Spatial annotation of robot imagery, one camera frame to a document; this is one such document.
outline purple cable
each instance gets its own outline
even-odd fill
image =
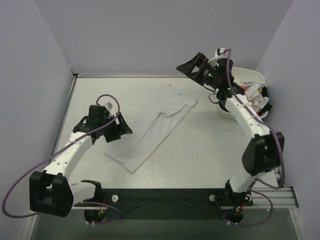
[[[119,219],[121,218],[121,216],[122,216],[122,212],[121,212],[118,208],[116,208],[116,207],[114,207],[114,206],[111,206],[111,205],[108,205],[108,204],[105,204],[105,203],[94,202],[94,201],[84,201],[84,203],[86,203],[86,204],[91,204],[91,205],[98,205],[98,206],[107,207],[107,208],[116,210],[116,211],[119,213],[119,216],[117,216],[117,217],[110,218],[110,219],[106,219],[106,220],[100,221],[100,222],[95,222],[94,225],[110,223],[110,222],[112,222],[112,221],[119,220]]]
[[[83,139],[84,137],[86,136],[89,136],[90,134],[92,133],[95,133],[96,131],[99,131],[107,126],[109,126],[110,124],[112,124],[116,118],[119,116],[120,114],[120,104],[118,102],[118,100],[112,96],[112,95],[109,95],[109,94],[103,94],[101,96],[98,97],[98,99],[96,100],[96,104],[98,104],[98,101],[102,98],[102,97],[110,97],[112,98],[117,107],[118,107],[118,111],[117,113],[115,114],[114,118],[108,122],[107,124],[101,126],[101,127],[98,127],[92,131],[89,131],[87,132],[86,134],[83,134],[82,136],[78,137],[76,140],[74,140],[73,142],[71,142],[70,144],[66,145],[64,148],[60,149],[59,151],[57,151],[55,154],[53,154],[52,156],[50,156],[49,158],[47,158],[46,160],[43,160],[42,162],[39,162],[37,165],[35,165],[34,167],[30,168],[28,171],[26,171],[21,177],[19,177],[13,184],[12,186],[9,188],[9,190],[6,192],[3,200],[2,200],[2,206],[1,206],[1,209],[2,209],[2,212],[4,215],[6,215],[7,217],[9,218],[13,218],[13,219],[23,219],[23,218],[27,218],[27,217],[31,217],[31,216],[34,216],[34,215],[37,215],[39,214],[40,212],[34,212],[34,213],[30,213],[30,214],[26,214],[26,215],[13,215],[13,214],[10,214],[7,212],[6,210],[6,202],[8,200],[8,197],[10,195],[10,193],[12,192],[12,190],[17,186],[17,184],[23,179],[25,178],[29,173],[31,173],[33,170],[35,170],[36,168],[40,167],[42,164],[45,164],[46,162],[52,160],[53,158],[55,158],[56,156],[58,156],[59,154],[61,154],[62,152],[64,152],[65,150],[67,150],[68,148],[70,148],[73,144],[75,144],[75,142],[78,142],[79,140]]]
[[[235,99],[238,100],[238,102],[248,111],[248,113],[253,117],[254,120],[256,120],[258,123],[266,126],[267,128],[270,129],[270,133],[272,134],[273,138],[274,138],[274,141],[275,141],[275,144],[276,144],[276,148],[278,150],[278,153],[279,153],[279,159],[280,159],[280,165],[281,165],[281,182],[279,184],[279,186],[272,186],[260,179],[256,179],[256,181],[268,186],[269,188],[272,188],[272,189],[280,189],[284,184],[285,184],[285,178],[286,178],[286,175],[285,175],[285,163],[284,163],[284,157],[283,157],[283,153],[282,153],[282,149],[281,149],[281,145],[280,145],[280,142],[278,140],[278,137],[277,137],[277,134],[276,132],[274,131],[274,129],[267,123],[265,123],[264,121],[260,120],[259,118],[257,118],[255,116],[254,113],[252,113],[250,111],[250,109],[240,100],[240,98],[236,95],[235,93],[235,90],[233,89],[232,85],[231,85],[231,80],[230,80],[230,70],[229,70],[229,65],[230,65],[230,56],[231,56],[231,51],[232,49],[229,48],[226,50],[226,52],[228,52],[228,57],[227,57],[227,61],[226,61],[226,77],[227,77],[227,80],[228,80],[228,85],[229,85],[229,88],[231,89],[231,92],[232,92],[232,95],[235,97]]]
[[[271,219],[272,214],[274,212],[274,205],[272,204],[272,201],[270,200],[270,198],[267,197],[266,195],[264,195],[263,193],[258,192],[258,191],[254,191],[252,189],[251,189],[251,192],[253,192],[255,194],[259,194],[259,195],[265,197],[269,201],[269,203],[270,203],[270,212],[269,212],[268,217],[265,220],[259,221],[259,222],[256,222],[256,223],[238,223],[238,224],[236,224],[236,223],[234,223],[232,221],[229,221],[229,223],[231,223],[232,225],[239,226],[239,227],[255,227],[255,226],[258,226],[258,225],[261,225],[261,224],[265,224],[266,222],[268,222]],[[223,218],[226,218],[226,215],[227,215],[227,211],[225,211],[223,213]]]

